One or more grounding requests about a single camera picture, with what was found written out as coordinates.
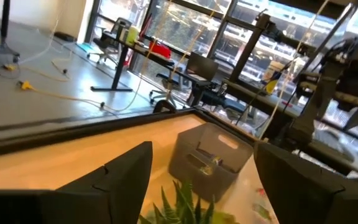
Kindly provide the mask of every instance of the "green plant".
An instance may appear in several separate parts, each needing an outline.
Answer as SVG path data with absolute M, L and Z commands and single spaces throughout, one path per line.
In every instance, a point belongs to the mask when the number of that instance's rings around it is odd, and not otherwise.
M 233 215 L 224 212 L 215 212 L 214 203 L 210 203 L 207 209 L 201 208 L 201 199 L 198 197 L 197 204 L 193 204 L 192 184 L 187 182 L 179 185 L 173 182 L 177 200 L 175 208 L 171 207 L 161 188 L 163 202 L 162 212 L 153 204 L 154 212 L 146 218 L 139 217 L 140 224 L 238 224 Z

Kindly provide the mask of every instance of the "monitor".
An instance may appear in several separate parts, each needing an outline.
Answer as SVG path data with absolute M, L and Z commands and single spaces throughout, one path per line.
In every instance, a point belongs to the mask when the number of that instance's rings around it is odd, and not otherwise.
M 203 57 L 192 52 L 187 62 L 186 70 L 189 74 L 194 73 L 208 81 L 211 81 L 218 71 L 219 64 L 210 58 Z

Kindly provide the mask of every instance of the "gray plastic bin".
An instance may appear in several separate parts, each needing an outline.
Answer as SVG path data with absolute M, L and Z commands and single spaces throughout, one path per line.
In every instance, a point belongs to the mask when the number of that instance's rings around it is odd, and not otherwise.
M 191 181 L 194 193 L 219 201 L 253 153 L 253 147 L 219 126 L 206 123 L 178 135 L 169 173 Z

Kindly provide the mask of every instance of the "concrete floor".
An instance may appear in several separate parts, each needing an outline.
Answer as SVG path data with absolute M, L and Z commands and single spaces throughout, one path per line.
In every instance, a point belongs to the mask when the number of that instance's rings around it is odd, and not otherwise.
M 21 54 L 21 61 L 45 51 L 49 39 L 37 29 L 23 25 L 10 23 L 7 44 Z M 58 62 L 62 68 L 67 68 L 72 77 L 69 82 L 57 82 L 38 75 L 26 67 L 39 70 L 56 78 L 64 78 L 52 65 L 55 58 L 68 58 L 73 49 L 75 54 L 68 61 Z M 0 66 L 10 63 L 10 55 L 0 55 Z M 61 123 L 64 121 L 78 121 L 89 118 L 111 116 L 109 119 L 135 116 L 137 114 L 150 113 L 152 107 L 149 103 L 149 92 L 156 89 L 147 82 L 142 82 L 138 95 L 133 104 L 124 111 L 108 113 L 84 102 L 62 100 L 51 96 L 45 96 L 31 91 L 22 91 L 16 87 L 17 81 L 28 80 L 36 89 L 59 95 L 86 98 L 115 109 L 125 108 L 135 97 L 135 93 L 124 92 L 92 92 L 90 86 L 110 86 L 115 71 L 106 65 L 98 65 L 86 59 L 86 53 L 74 44 L 62 47 L 56 41 L 51 43 L 51 48 L 41 56 L 23 63 L 20 70 L 8 72 L 0 69 L 0 127 L 21 127 L 25 125 L 39 126 L 42 123 Z M 122 74 L 120 82 L 128 87 L 136 89 L 140 78 L 129 72 Z

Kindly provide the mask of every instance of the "wooden table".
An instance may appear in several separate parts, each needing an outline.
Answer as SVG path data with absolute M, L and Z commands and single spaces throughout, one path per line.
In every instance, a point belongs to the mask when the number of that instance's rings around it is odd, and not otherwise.
M 188 114 L 131 128 L 65 141 L 0 156 L 0 189 L 52 189 L 95 170 L 143 141 L 153 142 L 154 158 L 142 214 L 152 204 L 162 205 L 163 186 L 174 205 L 173 177 L 167 172 L 178 133 L 205 123 Z M 257 188 L 262 187 L 251 157 L 239 178 L 216 204 L 216 210 L 233 214 L 239 223 L 253 223 L 251 206 Z

